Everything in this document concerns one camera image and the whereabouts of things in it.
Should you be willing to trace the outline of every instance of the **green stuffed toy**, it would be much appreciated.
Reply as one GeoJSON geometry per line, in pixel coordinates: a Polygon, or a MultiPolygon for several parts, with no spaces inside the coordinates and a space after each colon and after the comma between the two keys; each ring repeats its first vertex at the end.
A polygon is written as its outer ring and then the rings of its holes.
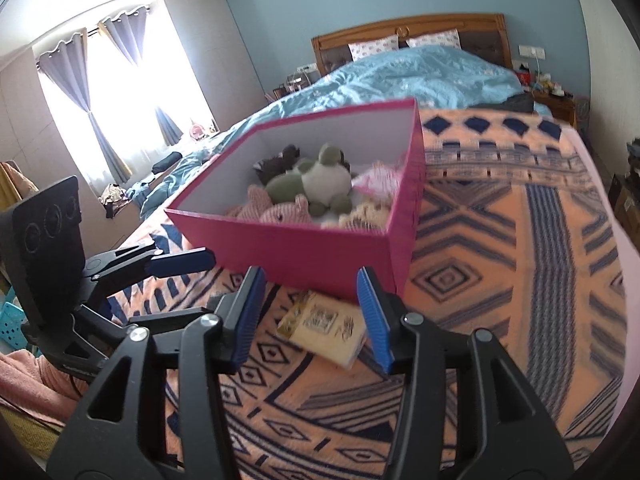
{"type": "Polygon", "coordinates": [[[351,173],[342,164],[342,151],[325,144],[317,161],[302,160],[297,171],[275,177],[266,187],[274,204],[295,202],[303,194],[309,202],[309,214],[322,216],[327,210],[341,215],[351,212],[351,173]]]}

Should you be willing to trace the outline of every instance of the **red box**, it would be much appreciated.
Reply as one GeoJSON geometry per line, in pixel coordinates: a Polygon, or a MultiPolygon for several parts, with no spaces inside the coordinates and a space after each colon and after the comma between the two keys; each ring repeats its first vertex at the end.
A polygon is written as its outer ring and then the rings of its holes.
{"type": "Polygon", "coordinates": [[[372,266],[384,289],[401,295],[408,277],[422,201],[425,161],[415,100],[338,108],[260,124],[211,160],[167,206],[195,247],[214,251],[234,272],[261,266],[267,279],[356,299],[356,273],[372,266]],[[398,196],[384,232],[321,229],[314,224],[260,224],[222,216],[246,202],[258,184],[252,165],[295,144],[316,159],[321,146],[340,147],[352,168],[377,160],[403,162],[398,196]]]}
{"type": "Polygon", "coordinates": [[[531,86],[531,72],[526,70],[514,70],[514,72],[522,86],[531,86]]]}

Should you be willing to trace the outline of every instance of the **plastic basket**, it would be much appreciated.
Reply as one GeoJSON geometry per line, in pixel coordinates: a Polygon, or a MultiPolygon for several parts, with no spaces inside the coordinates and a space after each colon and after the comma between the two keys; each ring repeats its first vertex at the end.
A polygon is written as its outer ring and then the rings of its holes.
{"type": "Polygon", "coordinates": [[[0,308],[0,339],[16,350],[27,346],[27,340],[20,330],[20,325],[25,318],[23,310],[13,303],[5,303],[0,308]]]}

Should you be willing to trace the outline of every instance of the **purple curtain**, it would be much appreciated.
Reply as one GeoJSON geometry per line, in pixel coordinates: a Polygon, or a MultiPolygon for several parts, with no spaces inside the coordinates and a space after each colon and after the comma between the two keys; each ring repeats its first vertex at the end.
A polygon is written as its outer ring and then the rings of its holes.
{"type": "MultiPolygon", "coordinates": [[[[98,24],[100,31],[113,41],[122,55],[131,64],[138,67],[143,59],[147,13],[146,7],[139,7],[119,15],[117,18],[102,20],[98,24]]],[[[168,146],[177,144],[182,137],[178,125],[161,107],[156,106],[155,112],[164,142],[168,146]]]]}
{"type": "Polygon", "coordinates": [[[74,34],[71,40],[61,41],[53,52],[39,58],[40,70],[46,74],[89,117],[95,138],[116,184],[124,184],[131,171],[111,147],[91,111],[89,81],[86,74],[86,29],[74,34]]]}

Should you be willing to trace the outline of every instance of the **blue gripper pad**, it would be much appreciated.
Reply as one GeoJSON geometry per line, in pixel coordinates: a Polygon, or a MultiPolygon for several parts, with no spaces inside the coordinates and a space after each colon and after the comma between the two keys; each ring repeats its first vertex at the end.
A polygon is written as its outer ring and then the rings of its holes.
{"type": "Polygon", "coordinates": [[[373,346],[373,356],[388,374],[394,357],[391,353],[390,327],[380,303],[380,301],[387,301],[386,293],[382,290],[373,270],[366,267],[358,271],[356,284],[358,302],[362,307],[362,314],[373,346]]]}
{"type": "Polygon", "coordinates": [[[254,340],[255,327],[264,301],[266,279],[261,267],[249,267],[236,292],[232,310],[236,306],[242,307],[242,312],[236,324],[236,346],[231,354],[231,362],[239,367],[249,357],[251,342],[254,340]]]}
{"type": "Polygon", "coordinates": [[[168,278],[211,270],[215,266],[216,257],[213,252],[202,247],[181,253],[154,256],[146,264],[146,271],[156,278],[168,278]]]}

